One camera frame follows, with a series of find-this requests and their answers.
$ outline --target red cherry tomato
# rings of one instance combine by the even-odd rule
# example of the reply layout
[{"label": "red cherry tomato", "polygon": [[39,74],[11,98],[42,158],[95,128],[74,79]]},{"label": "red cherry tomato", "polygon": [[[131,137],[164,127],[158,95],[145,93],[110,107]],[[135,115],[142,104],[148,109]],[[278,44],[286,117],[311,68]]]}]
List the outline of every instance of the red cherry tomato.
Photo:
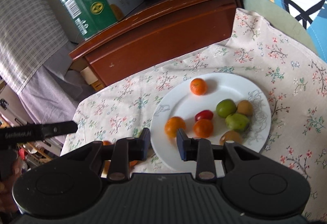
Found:
[{"label": "red cherry tomato", "polygon": [[201,120],[201,119],[212,120],[213,117],[214,117],[214,114],[212,111],[203,110],[203,111],[199,112],[197,115],[195,115],[195,121],[197,122],[198,120]]}]

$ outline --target kiwi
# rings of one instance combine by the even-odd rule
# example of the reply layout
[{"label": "kiwi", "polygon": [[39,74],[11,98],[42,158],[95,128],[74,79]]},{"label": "kiwi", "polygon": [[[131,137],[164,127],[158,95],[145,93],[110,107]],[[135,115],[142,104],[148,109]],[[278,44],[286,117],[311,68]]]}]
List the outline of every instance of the kiwi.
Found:
[{"label": "kiwi", "polygon": [[248,100],[242,100],[237,105],[237,112],[246,116],[253,115],[253,106]]},{"label": "kiwi", "polygon": [[224,133],[223,136],[220,138],[219,144],[223,145],[228,140],[232,140],[239,144],[242,144],[242,141],[243,141],[241,135],[234,130]]}]

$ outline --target checkered cloth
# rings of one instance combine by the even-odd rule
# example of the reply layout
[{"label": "checkered cloth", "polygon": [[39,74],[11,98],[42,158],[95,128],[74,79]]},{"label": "checkered cloth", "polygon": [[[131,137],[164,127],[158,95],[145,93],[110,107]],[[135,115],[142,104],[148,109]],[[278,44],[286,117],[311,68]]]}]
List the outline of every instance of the checkered cloth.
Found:
[{"label": "checkered cloth", "polygon": [[0,0],[0,75],[18,95],[67,42],[46,0]]}]

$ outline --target wooden nightstand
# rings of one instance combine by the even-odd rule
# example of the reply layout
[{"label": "wooden nightstand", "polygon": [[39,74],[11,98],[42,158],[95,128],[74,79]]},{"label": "wooden nightstand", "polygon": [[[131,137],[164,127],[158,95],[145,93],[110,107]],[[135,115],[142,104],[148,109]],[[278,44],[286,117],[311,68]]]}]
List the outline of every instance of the wooden nightstand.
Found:
[{"label": "wooden nightstand", "polygon": [[231,36],[241,0],[153,0],[124,20],[82,42],[83,57],[108,86],[163,61]]}]

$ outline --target tomato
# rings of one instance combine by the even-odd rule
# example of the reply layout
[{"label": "tomato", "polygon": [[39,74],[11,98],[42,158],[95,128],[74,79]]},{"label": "tomato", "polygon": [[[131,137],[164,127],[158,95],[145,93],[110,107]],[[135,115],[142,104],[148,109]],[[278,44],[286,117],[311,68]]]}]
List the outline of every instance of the tomato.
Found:
[{"label": "tomato", "polygon": [[190,89],[195,95],[204,95],[208,90],[208,86],[203,79],[193,79],[190,84]]},{"label": "tomato", "polygon": [[208,119],[200,119],[193,126],[193,132],[202,138],[209,137],[214,131],[214,125]]},{"label": "tomato", "polygon": [[103,145],[104,145],[104,146],[112,145],[111,142],[110,142],[110,141],[107,141],[107,140],[102,141],[102,142],[103,142]]},{"label": "tomato", "polygon": [[186,129],[186,123],[178,116],[171,117],[165,124],[165,133],[168,137],[176,137],[179,128]]},{"label": "tomato", "polygon": [[197,113],[197,115],[195,115],[195,121],[197,122],[198,120],[201,120],[201,119],[212,120],[213,117],[214,117],[214,114],[212,111],[203,110],[203,111]]},{"label": "tomato", "polygon": [[134,167],[137,164],[137,160],[130,161],[130,167]]}]

